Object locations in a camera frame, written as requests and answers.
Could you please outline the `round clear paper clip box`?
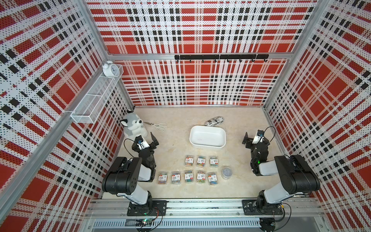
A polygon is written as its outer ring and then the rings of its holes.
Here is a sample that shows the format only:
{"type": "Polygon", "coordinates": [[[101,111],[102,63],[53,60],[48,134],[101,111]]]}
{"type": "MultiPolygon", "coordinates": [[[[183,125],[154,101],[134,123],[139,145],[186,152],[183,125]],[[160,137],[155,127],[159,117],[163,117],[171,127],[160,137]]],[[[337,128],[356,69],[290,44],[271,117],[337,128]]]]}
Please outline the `round clear paper clip box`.
{"type": "Polygon", "coordinates": [[[233,171],[230,167],[226,166],[226,167],[223,167],[221,175],[223,179],[228,180],[232,177],[233,171]]]}

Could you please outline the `white plastic storage box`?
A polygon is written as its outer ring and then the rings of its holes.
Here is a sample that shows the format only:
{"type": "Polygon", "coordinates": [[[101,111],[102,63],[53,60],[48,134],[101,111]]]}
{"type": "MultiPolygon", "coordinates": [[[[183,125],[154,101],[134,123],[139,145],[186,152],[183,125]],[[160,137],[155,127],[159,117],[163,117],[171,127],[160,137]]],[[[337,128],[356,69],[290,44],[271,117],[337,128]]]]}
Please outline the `white plastic storage box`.
{"type": "Polygon", "coordinates": [[[227,142],[226,132],[219,127],[194,126],[189,141],[194,148],[221,150],[227,142]]]}

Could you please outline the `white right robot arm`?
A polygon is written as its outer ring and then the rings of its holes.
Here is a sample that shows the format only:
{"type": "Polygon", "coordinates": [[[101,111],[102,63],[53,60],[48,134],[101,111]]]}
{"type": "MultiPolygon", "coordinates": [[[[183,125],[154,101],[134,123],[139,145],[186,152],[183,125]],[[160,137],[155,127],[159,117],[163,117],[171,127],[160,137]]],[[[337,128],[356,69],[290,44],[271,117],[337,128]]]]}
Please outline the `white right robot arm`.
{"type": "Polygon", "coordinates": [[[258,130],[251,138],[245,134],[242,144],[251,152],[250,167],[257,177],[278,175],[280,181],[259,192],[256,200],[243,200],[245,215],[282,215],[282,202],[296,195],[320,190],[320,180],[301,155],[275,156],[268,161],[270,141],[258,130]]]}

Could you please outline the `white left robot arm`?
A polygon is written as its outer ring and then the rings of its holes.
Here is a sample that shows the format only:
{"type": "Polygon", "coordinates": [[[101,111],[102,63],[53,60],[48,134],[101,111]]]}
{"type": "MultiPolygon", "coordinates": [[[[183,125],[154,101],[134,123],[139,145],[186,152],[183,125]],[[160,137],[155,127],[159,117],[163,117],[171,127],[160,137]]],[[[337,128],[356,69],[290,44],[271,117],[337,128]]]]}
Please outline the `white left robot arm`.
{"type": "Polygon", "coordinates": [[[152,182],[155,178],[154,150],[159,142],[153,134],[151,138],[152,142],[147,143],[142,136],[137,136],[132,150],[138,153],[138,157],[117,157],[102,182],[103,192],[130,201],[129,216],[147,216],[154,209],[151,193],[138,185],[139,182],[152,182]]]}

